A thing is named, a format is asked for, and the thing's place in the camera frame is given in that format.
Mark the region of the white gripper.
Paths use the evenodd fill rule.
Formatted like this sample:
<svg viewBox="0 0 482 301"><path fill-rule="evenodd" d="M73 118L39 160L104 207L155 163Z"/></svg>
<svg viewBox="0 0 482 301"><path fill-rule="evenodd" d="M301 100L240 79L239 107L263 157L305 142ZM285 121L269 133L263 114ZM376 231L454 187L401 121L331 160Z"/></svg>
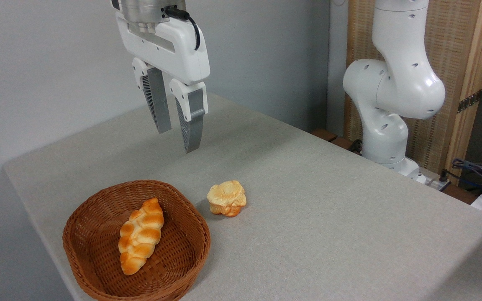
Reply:
<svg viewBox="0 0 482 301"><path fill-rule="evenodd" d="M176 99L182 139L186 153L199 148L203 135L203 118L209 113L206 80L210 75L208 52L199 30L200 46L196 50L195 28L178 19L157 23L154 33L134 33L134 25L115 14L122 41L134 55L132 67L138 88L145 99L157 131L172 129L163 72L174 77L169 87Z"/></svg>

